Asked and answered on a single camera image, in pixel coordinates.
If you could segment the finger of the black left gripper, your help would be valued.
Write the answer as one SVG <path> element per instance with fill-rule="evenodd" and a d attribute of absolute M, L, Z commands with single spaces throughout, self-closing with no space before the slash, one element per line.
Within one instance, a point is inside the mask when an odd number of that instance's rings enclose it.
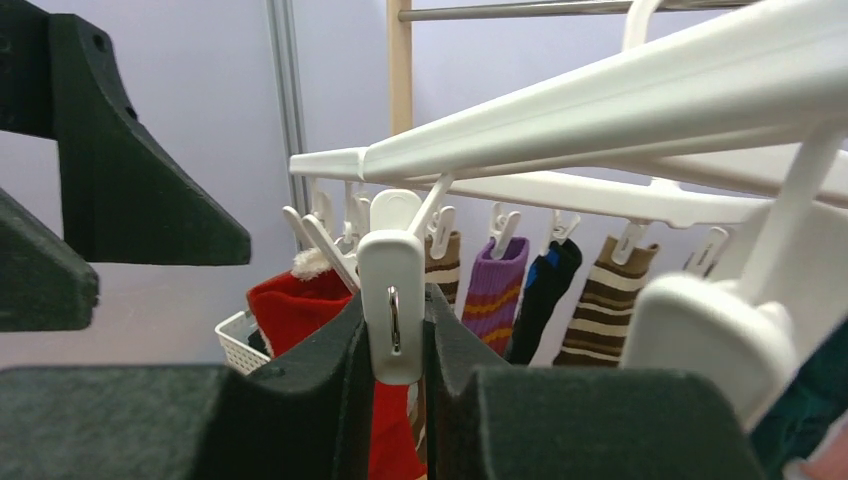
<path fill-rule="evenodd" d="M 96 271 L 11 195 L 1 193 L 1 331 L 74 331 L 98 305 Z"/>
<path fill-rule="evenodd" d="M 82 17 L 2 3 L 1 127 L 56 143 L 64 240 L 84 260 L 250 261 L 247 230 L 141 123 L 110 36 Z"/>

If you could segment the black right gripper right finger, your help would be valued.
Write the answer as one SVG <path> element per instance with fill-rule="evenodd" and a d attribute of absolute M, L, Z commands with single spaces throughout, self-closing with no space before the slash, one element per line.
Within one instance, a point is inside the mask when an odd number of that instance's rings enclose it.
<path fill-rule="evenodd" d="M 425 291 L 433 479 L 760 479 L 728 402 L 693 374 L 515 366 Z"/>

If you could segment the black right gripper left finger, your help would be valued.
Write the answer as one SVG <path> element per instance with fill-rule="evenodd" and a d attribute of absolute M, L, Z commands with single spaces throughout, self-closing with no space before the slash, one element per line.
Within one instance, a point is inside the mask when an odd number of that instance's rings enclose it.
<path fill-rule="evenodd" d="M 5 479 L 364 479 L 374 390 L 359 298 L 243 375 L 224 365 L 1 374 Z"/>

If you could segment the red white sock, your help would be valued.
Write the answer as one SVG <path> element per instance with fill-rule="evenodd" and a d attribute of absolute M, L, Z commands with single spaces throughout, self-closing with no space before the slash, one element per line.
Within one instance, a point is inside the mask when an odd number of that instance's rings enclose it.
<path fill-rule="evenodd" d="M 246 299 L 262 343 L 276 358 L 334 319 L 352 293 L 317 248 L 299 252 L 293 267 L 249 289 Z M 421 479 L 426 466 L 407 418 L 408 388 L 375 384 L 369 477 Z"/>

